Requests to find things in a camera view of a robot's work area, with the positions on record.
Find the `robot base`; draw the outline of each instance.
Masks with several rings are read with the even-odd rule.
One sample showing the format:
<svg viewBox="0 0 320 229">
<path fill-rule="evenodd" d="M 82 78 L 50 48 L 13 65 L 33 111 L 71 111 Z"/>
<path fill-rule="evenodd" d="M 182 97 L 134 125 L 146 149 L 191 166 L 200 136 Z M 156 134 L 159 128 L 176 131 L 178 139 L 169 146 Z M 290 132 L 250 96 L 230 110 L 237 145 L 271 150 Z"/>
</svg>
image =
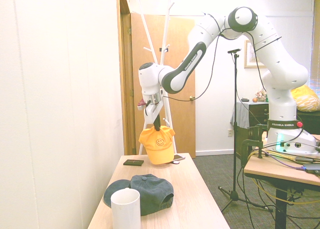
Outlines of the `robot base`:
<svg viewBox="0 0 320 229">
<path fill-rule="evenodd" d="M 320 153 L 314 147 L 317 143 L 315 137 L 305 130 L 299 135 L 300 132 L 301 129 L 270 128 L 266 146 L 272 145 L 268 147 L 270 150 L 281 153 L 320 156 Z"/>
</svg>

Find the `electrical outlet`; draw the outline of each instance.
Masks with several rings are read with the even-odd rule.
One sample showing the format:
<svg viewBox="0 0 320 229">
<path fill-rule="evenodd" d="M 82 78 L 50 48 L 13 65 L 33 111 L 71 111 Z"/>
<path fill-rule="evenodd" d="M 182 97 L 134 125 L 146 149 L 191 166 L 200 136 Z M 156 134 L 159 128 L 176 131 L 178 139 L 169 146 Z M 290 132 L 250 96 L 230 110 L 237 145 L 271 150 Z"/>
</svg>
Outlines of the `electrical outlet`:
<svg viewBox="0 0 320 229">
<path fill-rule="evenodd" d="M 228 137 L 232 137 L 234 134 L 234 131 L 232 129 L 228 129 Z"/>
</svg>

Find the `small table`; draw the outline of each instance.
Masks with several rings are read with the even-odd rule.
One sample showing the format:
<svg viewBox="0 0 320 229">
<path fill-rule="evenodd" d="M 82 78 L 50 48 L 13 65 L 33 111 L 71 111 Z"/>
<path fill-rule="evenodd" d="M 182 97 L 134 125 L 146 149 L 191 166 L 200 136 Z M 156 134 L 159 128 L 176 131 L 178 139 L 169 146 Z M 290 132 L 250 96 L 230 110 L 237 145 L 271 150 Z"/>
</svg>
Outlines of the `small table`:
<svg viewBox="0 0 320 229">
<path fill-rule="evenodd" d="M 179 164 L 151 164 L 147 155 L 122 156 L 109 185 L 134 175 L 153 174 L 173 185 L 174 198 L 170 208 L 141 217 L 142 229 L 230 229 L 212 197 L 196 165 L 188 153 Z M 123 165 L 127 159 L 144 160 L 142 166 Z M 88 229 L 111 229 L 112 210 L 101 199 Z"/>
<path fill-rule="evenodd" d="M 294 167 L 299 166 L 290 161 L 285 161 L 285 163 Z M 320 178 L 317 175 L 292 169 L 269 156 L 263 156 L 261 159 L 256 156 L 251 156 L 244 167 L 244 174 L 250 178 L 269 181 L 275 187 L 285 191 L 292 186 L 296 186 L 301 189 L 320 192 Z M 276 190 L 276 197 L 287 200 L 287 193 L 281 190 Z M 275 210 L 274 228 L 285 229 L 287 217 L 284 213 L 287 213 L 287 203 L 277 199 L 275 204 L 283 213 L 277 209 Z"/>
</svg>

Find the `green led light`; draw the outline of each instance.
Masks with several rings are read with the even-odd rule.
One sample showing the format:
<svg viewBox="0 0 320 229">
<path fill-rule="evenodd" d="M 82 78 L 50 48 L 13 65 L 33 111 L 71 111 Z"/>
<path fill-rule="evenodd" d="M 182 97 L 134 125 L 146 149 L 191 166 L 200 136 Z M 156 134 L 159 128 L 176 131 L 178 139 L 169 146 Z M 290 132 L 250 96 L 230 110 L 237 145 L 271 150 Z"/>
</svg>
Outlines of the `green led light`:
<svg viewBox="0 0 320 229">
<path fill-rule="evenodd" d="M 278 133 L 278 137 L 276 139 L 276 146 L 275 146 L 275 150 L 278 152 L 282 152 L 282 150 L 280 149 L 280 142 L 284 141 L 284 135 L 282 133 Z"/>
</svg>

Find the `wallet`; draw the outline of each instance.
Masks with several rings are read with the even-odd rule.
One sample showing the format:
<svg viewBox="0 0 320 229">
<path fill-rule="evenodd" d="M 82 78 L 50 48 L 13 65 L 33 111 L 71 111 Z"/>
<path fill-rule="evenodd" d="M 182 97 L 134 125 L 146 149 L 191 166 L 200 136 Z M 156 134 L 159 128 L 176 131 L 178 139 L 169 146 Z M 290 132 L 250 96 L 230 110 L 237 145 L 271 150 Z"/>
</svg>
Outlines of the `wallet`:
<svg viewBox="0 0 320 229">
<path fill-rule="evenodd" d="M 128 159 L 126 160 L 123 165 L 125 166 L 139 166 L 141 167 L 141 165 L 144 163 L 144 160 L 133 160 L 133 159 Z"/>
</svg>

